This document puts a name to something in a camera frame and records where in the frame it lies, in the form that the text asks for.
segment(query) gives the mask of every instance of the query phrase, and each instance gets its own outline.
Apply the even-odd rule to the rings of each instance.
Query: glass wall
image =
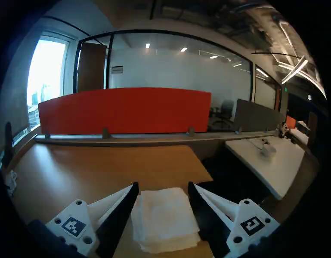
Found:
[[[270,109],[280,107],[280,86],[265,71],[256,66],[254,102]]]
[[[171,34],[116,34],[109,88],[166,87],[211,92],[209,131],[230,131],[237,99],[251,97],[251,63],[217,46]]]

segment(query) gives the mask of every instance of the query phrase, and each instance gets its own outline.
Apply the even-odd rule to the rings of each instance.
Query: white towel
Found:
[[[131,215],[133,239],[146,252],[186,249],[200,241],[192,208],[181,188],[142,191]]]

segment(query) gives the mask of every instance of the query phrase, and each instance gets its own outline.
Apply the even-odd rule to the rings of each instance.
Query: orange panel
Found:
[[[205,132],[210,102],[209,92],[195,90],[100,89],[42,102],[39,114],[50,134]]]
[[[296,128],[296,120],[290,116],[286,116],[286,124],[287,124],[287,128],[292,129],[292,128]]]

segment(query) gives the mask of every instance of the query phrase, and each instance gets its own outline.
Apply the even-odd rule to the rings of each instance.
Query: wooden desk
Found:
[[[35,144],[14,168],[18,174],[12,199],[26,223],[47,223],[75,199],[88,204],[133,182],[140,190],[181,187],[212,178],[187,146],[74,147]],[[114,257],[212,257],[207,242],[182,251],[151,255],[133,241],[128,220]]]
[[[229,150],[235,154],[251,171],[267,186],[270,192],[281,200],[292,185],[304,156],[304,150],[289,139],[265,137],[277,152],[272,159],[264,157],[255,141],[260,139],[244,139],[227,141]]]

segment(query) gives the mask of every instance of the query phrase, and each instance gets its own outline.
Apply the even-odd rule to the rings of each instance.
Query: white desk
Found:
[[[227,141],[226,145],[251,171],[267,186],[270,192],[281,200],[298,172],[304,156],[304,150],[289,139],[265,137],[276,148],[272,159],[266,158],[258,147],[259,139]]]

